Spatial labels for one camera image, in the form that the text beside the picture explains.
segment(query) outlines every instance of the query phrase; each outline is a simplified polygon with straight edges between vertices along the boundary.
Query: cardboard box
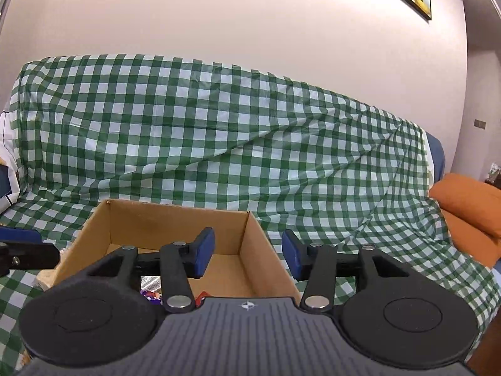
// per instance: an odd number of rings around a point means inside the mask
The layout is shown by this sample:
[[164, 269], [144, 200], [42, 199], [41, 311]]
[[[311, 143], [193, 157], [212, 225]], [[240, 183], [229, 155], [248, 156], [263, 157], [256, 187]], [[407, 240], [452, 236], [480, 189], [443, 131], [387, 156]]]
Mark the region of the cardboard box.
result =
[[196, 297], [284, 297], [300, 294], [251, 212], [220, 211], [109, 199], [96, 208], [54, 270], [54, 284], [124, 245], [140, 253], [176, 241], [192, 242], [205, 227], [215, 251], [204, 276], [189, 279]]

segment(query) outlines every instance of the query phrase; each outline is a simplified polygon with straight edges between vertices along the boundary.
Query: green checkered tablecloth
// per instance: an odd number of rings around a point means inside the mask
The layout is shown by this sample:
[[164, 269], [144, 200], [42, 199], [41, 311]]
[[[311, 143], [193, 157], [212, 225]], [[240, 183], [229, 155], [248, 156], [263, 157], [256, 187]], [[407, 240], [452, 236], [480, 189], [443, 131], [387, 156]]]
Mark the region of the green checkered tablecloth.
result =
[[[102, 55], [26, 64], [9, 111], [22, 195], [0, 223], [65, 247], [109, 197], [249, 210], [281, 257], [285, 228], [347, 253], [375, 243], [467, 300], [481, 332], [497, 310], [492, 273], [426, 196], [422, 129], [375, 107], [238, 66]], [[0, 280], [1, 375], [33, 279]], [[339, 279], [337, 303], [353, 292]]]

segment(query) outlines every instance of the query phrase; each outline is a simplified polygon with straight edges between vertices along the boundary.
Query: white cloth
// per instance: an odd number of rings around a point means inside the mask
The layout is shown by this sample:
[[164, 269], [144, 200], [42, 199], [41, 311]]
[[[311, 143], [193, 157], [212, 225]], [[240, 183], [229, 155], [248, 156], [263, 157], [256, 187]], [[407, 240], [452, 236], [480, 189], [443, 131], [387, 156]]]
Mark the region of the white cloth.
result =
[[0, 158], [3, 159], [8, 167], [8, 180], [11, 185], [12, 193], [0, 198], [0, 213], [18, 201], [19, 183], [16, 177], [16, 158], [14, 157], [13, 133], [11, 130], [11, 120], [8, 112], [3, 111], [0, 114]]
[[435, 163], [433, 162], [433, 157], [431, 156], [431, 147], [430, 143], [428, 141], [428, 135], [426, 132], [422, 129], [423, 131], [423, 137], [424, 137], [424, 145], [426, 147], [426, 163], [428, 164], [427, 171], [428, 171], [428, 185], [429, 188], [433, 186], [435, 183]]
[[498, 282], [499, 288], [501, 288], [501, 273], [498, 270], [493, 269], [493, 274], [494, 274], [494, 278]]

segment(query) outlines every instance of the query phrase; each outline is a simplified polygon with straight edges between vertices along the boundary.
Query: orange cushion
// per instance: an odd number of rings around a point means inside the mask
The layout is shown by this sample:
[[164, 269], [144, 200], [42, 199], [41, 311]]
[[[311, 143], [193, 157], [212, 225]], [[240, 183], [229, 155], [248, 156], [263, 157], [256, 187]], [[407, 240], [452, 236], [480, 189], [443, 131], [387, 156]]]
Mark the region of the orange cushion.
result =
[[431, 187], [429, 194], [440, 208], [501, 238], [501, 190], [467, 176], [447, 174]]
[[452, 213], [442, 210], [442, 214], [447, 222], [454, 246], [459, 251], [471, 255], [484, 266], [492, 268], [501, 256], [501, 247], [499, 246], [501, 242], [475, 229]]

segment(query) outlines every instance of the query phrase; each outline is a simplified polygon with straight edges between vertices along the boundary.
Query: light switch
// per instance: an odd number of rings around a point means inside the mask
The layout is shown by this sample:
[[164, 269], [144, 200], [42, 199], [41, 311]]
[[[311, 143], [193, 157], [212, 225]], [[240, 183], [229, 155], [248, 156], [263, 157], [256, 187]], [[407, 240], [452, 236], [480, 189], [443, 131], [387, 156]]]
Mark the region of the light switch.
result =
[[475, 121], [473, 122], [473, 126], [485, 130], [485, 121], [475, 119]]

